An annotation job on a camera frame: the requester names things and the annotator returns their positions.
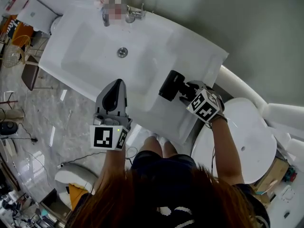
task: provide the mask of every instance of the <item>fiducial marker cube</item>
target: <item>fiducial marker cube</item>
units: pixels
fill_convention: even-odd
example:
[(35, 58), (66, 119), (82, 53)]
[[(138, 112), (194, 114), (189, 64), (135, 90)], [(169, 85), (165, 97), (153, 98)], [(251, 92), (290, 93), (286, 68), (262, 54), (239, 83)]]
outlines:
[(209, 123), (213, 116), (219, 112), (217, 97), (203, 89), (187, 106), (187, 110), (203, 122)]
[(128, 132), (123, 126), (91, 125), (91, 148), (121, 151)]

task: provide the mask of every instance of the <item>sink basin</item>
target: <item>sink basin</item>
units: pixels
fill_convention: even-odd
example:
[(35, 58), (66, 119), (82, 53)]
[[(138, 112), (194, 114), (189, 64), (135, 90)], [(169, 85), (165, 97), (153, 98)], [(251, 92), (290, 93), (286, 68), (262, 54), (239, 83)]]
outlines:
[[(124, 58), (117, 55), (126, 48)], [(76, 0), (51, 36), (39, 66), (95, 101), (117, 78), (127, 86), (127, 113), (141, 126), (183, 143), (196, 122), (179, 100), (158, 96), (170, 70), (213, 86), (227, 53), (194, 32), (146, 13), (131, 24), (103, 26), (91, 1)]]

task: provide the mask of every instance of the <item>brown hair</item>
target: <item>brown hair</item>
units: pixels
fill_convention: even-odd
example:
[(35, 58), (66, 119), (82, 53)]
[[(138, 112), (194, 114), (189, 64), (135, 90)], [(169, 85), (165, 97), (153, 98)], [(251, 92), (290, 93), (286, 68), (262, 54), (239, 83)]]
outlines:
[[(196, 226), (255, 227), (253, 209), (238, 188), (214, 178), (201, 166), (192, 170), (192, 176), (193, 198), (189, 208)], [(150, 203), (150, 184), (151, 181), (138, 177), (135, 171), (113, 173), (82, 205), (71, 227), (151, 226), (151, 215), (158, 207)], [(137, 192), (140, 192), (140, 198), (137, 198)]]

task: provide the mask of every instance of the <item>marble floor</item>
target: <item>marble floor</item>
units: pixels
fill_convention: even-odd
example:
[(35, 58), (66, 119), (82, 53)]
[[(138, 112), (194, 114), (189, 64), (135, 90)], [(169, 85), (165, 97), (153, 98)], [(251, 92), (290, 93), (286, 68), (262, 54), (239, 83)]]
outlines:
[[(44, 48), (44, 39), (37, 39), (34, 48)], [(92, 124), (95, 103), (75, 90), (61, 83), (43, 70), (39, 70), (35, 87), (53, 87), (29, 91), (21, 80), (23, 65), (0, 69), (0, 100), (4, 100), (7, 91), (13, 91), (18, 100), (14, 109), (25, 112), (23, 121), (27, 131), (38, 139), (34, 145), (31, 140), (14, 140), (17, 155), (7, 159), (7, 165), (19, 180), (20, 185), (34, 200), (41, 201), (56, 187), (54, 176), (57, 166), (88, 154), (97, 153), (90, 149), (89, 125)], [(128, 135), (127, 149), (132, 146), (139, 149), (149, 132), (133, 123), (133, 132)], [(20, 127), (12, 138), (28, 138)], [(187, 147), (177, 146), (180, 153), (190, 154), (192, 143)], [(134, 148), (128, 151), (132, 156)], [(80, 164), (98, 175), (105, 160), (100, 153), (78, 160)]]

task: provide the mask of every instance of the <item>orange towel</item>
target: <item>orange towel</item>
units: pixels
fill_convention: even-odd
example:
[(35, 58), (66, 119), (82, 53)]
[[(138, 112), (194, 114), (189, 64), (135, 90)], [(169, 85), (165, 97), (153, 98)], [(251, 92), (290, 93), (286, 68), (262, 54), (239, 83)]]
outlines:
[(81, 196), (84, 195), (85, 193), (88, 193), (88, 191), (85, 189), (77, 188), (70, 183), (68, 185), (68, 188), (70, 190), (70, 199), (71, 199), (71, 204), (72, 204), (72, 210), (74, 210), (77, 203), (79, 202)]

